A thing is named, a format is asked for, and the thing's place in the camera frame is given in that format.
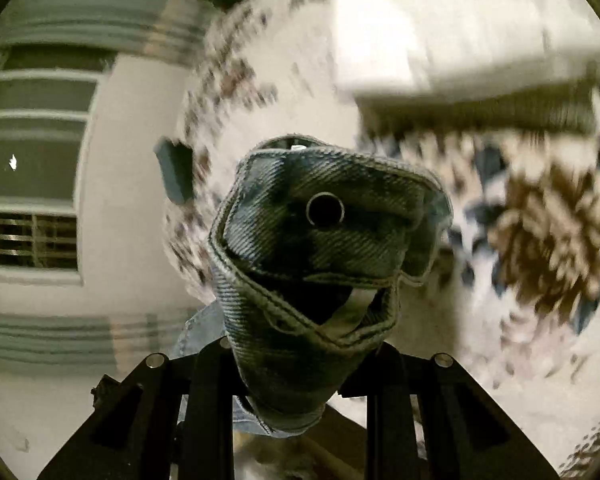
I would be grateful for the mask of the blue denim jeans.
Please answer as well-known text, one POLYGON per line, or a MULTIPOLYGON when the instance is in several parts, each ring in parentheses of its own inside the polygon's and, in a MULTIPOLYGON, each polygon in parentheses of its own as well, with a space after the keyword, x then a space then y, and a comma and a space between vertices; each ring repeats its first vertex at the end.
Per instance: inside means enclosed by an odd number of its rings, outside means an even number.
POLYGON ((178 341, 226 337, 242 380, 237 431, 303 434, 396 326, 453 209, 430 171, 287 134, 230 165, 222 190, 171 206, 164 244, 203 303, 178 341))

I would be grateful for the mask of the floral bed blanket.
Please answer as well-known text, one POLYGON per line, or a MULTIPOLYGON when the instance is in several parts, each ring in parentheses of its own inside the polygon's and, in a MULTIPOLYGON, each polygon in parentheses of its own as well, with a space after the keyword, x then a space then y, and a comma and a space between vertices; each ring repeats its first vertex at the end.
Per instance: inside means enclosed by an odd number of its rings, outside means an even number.
MULTIPOLYGON (((430 171, 452 223, 426 280, 400 285, 396 326, 365 359, 383 344, 449 354, 556 479, 599 479, 600 78, 481 100, 358 100, 336 85, 332 0, 215 9, 176 130, 193 159, 184 205, 287 134, 430 171)), ((366 426, 367 400, 339 389, 320 422, 338 408, 366 426)), ((288 438, 243 432, 248 469, 286 476, 284 447, 317 424, 288 438)))

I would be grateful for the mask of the white bed headboard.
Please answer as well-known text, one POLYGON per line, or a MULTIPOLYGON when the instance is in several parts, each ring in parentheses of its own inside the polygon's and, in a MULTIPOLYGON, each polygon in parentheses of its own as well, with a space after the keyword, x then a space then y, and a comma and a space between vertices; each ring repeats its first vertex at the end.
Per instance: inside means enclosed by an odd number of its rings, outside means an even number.
POLYGON ((481 100, 600 78, 600 0, 332 0, 336 85, 358 100, 481 100))

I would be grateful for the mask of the striped grey curtain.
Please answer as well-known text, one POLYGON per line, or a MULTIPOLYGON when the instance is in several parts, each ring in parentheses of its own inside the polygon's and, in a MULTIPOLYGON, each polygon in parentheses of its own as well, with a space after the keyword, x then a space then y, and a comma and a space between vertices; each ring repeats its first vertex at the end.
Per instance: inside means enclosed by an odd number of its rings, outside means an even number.
POLYGON ((9 0, 0 49, 63 44, 193 66, 219 15, 204 0, 9 0))

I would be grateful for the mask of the white window frame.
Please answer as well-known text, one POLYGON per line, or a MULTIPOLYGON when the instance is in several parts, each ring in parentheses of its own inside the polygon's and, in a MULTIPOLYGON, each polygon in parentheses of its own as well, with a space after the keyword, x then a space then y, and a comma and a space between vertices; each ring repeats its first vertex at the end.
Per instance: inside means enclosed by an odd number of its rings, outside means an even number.
POLYGON ((116 57, 68 46, 0 50, 0 272, 78 279, 81 172, 116 57))

